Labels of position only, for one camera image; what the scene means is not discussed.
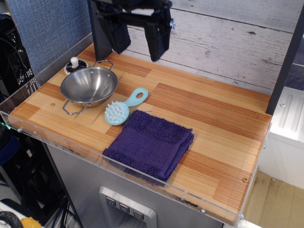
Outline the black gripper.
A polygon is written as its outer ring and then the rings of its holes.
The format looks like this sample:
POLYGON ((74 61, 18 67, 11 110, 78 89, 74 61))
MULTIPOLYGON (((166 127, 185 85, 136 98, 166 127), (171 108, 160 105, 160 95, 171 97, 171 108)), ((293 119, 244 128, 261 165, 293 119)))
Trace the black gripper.
POLYGON ((96 0, 98 20, 112 49, 121 54, 131 44, 127 25, 144 27, 152 62, 169 49, 172 18, 169 0, 96 0))

